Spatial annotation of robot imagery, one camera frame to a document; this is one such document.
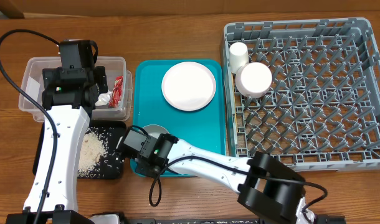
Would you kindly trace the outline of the white napkin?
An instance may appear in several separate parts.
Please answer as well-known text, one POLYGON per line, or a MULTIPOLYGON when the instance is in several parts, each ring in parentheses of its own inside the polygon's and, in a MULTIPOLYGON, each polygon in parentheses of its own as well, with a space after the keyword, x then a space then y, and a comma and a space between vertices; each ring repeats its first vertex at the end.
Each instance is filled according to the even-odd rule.
POLYGON ((112 92, 108 91, 107 93, 101 93, 98 96, 98 101, 95 103, 96 106, 108 105, 112 98, 112 92))

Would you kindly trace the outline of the grey bowl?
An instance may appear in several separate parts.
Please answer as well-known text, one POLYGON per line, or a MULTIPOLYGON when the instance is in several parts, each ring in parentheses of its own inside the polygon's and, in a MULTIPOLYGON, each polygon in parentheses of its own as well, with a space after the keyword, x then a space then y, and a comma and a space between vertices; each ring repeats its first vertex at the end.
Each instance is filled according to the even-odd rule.
POLYGON ((158 139, 160 134, 169 134, 169 131, 157 124, 149 124, 144 126, 143 129, 152 137, 158 139))

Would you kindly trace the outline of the red snack wrapper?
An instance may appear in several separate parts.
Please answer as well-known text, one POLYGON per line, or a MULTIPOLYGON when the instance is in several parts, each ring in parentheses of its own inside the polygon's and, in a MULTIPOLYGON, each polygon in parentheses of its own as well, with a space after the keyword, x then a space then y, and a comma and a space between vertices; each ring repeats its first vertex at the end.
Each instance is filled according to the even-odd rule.
POLYGON ((118 108, 118 106, 120 105, 121 96, 122 96, 122 87, 123 87, 123 77, 122 76, 116 77, 111 98, 109 101, 110 108, 118 108))

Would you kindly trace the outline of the large pink plate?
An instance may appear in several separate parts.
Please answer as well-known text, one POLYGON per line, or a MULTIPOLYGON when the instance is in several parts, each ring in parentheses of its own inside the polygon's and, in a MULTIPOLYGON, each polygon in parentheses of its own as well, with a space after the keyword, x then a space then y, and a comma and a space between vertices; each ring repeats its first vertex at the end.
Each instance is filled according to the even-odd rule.
POLYGON ((216 79, 212 72, 197 62, 173 65, 161 83, 164 99, 182 111, 196 111, 207 106, 216 93, 216 79))

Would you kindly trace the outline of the small pink plate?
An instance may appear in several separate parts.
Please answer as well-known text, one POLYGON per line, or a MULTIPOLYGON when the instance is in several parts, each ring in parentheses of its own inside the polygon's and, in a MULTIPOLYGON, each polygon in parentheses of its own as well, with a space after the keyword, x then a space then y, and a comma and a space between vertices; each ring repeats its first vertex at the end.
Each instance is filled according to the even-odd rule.
POLYGON ((272 79, 272 72, 268 66, 260 62, 252 62, 238 69, 235 85, 241 95, 260 98, 269 91, 272 79))

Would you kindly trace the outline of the pale green paper cup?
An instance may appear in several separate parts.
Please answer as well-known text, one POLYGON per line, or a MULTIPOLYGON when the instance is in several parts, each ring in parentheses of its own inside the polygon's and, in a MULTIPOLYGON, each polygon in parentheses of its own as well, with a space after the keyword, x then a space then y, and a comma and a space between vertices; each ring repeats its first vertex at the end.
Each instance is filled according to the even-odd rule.
POLYGON ((248 62, 249 53, 246 44, 236 42, 229 47, 229 65, 232 73, 236 74, 248 62))

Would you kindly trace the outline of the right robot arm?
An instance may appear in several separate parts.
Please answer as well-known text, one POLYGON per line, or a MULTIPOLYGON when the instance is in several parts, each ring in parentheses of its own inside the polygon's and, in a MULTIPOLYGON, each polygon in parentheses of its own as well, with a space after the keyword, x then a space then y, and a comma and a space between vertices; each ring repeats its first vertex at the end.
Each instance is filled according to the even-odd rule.
POLYGON ((200 149, 170 134, 140 135, 134 145, 148 177, 166 170, 222 184, 245 208, 272 223, 313 223, 306 207, 304 178, 268 154, 231 157, 200 149))

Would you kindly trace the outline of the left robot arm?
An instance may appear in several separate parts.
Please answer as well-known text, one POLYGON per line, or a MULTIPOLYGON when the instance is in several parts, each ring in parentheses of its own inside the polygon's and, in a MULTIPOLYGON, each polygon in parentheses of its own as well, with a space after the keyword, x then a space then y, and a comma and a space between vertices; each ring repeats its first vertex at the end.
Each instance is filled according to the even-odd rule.
POLYGON ((92 111, 106 93, 105 68, 46 68, 38 107, 44 114, 43 143, 36 176, 21 213, 7 223, 91 223, 78 213, 77 171, 92 111))

